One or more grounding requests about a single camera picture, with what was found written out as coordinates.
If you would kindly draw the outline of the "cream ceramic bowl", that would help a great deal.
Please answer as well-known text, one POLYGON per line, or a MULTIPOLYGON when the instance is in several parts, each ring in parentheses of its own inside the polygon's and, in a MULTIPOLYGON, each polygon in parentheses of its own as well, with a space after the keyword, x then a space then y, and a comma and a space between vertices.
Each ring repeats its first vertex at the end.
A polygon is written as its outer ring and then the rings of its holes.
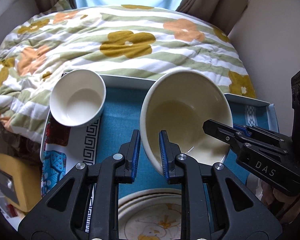
POLYGON ((213 81, 199 72, 177 70, 155 81, 147 92, 140 113, 140 133, 147 158, 159 174, 162 162, 159 133, 199 163, 223 162, 229 145, 203 131, 206 120, 233 125, 229 103, 213 81))

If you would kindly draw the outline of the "white duck pattern plate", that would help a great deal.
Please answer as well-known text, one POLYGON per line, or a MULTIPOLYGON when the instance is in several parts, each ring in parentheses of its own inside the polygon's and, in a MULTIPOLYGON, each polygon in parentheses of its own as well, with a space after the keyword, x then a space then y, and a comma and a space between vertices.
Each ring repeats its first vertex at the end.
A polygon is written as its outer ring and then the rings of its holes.
POLYGON ((120 239, 179 239, 181 195, 154 194, 119 208, 120 239))

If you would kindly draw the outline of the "white ceramic bowl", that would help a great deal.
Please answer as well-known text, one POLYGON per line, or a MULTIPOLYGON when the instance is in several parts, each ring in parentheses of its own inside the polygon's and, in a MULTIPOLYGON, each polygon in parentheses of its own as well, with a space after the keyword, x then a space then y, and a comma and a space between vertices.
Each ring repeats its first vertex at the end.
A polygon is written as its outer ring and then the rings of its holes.
POLYGON ((106 94, 106 84, 99 74, 87 69, 73 70, 63 75, 51 92, 51 115, 63 126, 91 125, 103 113, 106 94))

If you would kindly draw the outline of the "white plain shallow plate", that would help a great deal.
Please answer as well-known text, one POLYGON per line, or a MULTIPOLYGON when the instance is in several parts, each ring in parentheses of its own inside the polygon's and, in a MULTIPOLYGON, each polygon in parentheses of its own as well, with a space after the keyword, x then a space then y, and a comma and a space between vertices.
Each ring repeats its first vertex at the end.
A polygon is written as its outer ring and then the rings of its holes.
POLYGON ((118 208, 119 210, 121 210, 123 209, 123 206, 132 202, 135 199, 139 199, 147 196, 153 196, 157 194, 181 194, 181 190, 173 189, 173 188, 156 188, 156 189, 146 189, 146 190, 137 191, 120 198, 118 208))

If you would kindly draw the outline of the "yellow box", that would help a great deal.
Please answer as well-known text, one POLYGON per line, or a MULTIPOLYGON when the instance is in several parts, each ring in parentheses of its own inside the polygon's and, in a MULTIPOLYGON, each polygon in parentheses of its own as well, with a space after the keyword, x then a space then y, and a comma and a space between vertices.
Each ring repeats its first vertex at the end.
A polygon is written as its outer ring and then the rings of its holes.
POLYGON ((29 212, 41 199, 41 167, 0 153, 0 190, 9 204, 29 212))

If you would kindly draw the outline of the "teal patterned table cloth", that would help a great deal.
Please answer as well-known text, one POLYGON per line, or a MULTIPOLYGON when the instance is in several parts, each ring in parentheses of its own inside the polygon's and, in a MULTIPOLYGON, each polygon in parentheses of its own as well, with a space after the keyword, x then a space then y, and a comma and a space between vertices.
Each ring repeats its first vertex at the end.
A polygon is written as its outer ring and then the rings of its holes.
MULTIPOLYGON (((99 163, 128 142, 139 118, 144 90, 110 88, 100 120, 75 128, 47 119, 41 145, 41 193, 46 195, 76 163, 99 163)), ((121 239, 178 239, 181 228, 181 191, 168 185, 140 153, 132 184, 119 186, 121 239)))

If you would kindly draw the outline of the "white tray table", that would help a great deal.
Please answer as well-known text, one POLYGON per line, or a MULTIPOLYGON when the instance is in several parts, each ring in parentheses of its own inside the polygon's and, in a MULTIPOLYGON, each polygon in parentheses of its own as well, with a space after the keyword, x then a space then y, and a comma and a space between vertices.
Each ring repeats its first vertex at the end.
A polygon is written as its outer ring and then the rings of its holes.
MULTIPOLYGON (((115 75, 102 76, 107 87, 107 98, 102 117, 87 127, 67 128, 47 117, 43 132, 40 160, 46 151, 61 152, 67 164, 79 161, 94 164, 113 153, 129 139, 129 132, 138 128, 141 105, 153 80, 115 75)), ((269 102, 225 94, 236 124, 257 125, 271 131, 279 131, 274 105, 269 102)))

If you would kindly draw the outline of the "floral striped quilt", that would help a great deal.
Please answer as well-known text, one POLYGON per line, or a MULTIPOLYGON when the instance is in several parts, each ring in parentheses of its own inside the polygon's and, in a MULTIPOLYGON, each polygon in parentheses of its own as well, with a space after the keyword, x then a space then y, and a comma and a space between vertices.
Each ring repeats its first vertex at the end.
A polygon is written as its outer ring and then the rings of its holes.
POLYGON ((73 9, 59 0, 46 12, 14 7, 0 17, 3 127, 39 142, 53 87, 74 69, 151 80, 195 70, 224 93, 256 96, 230 39, 210 23, 155 7, 73 9))

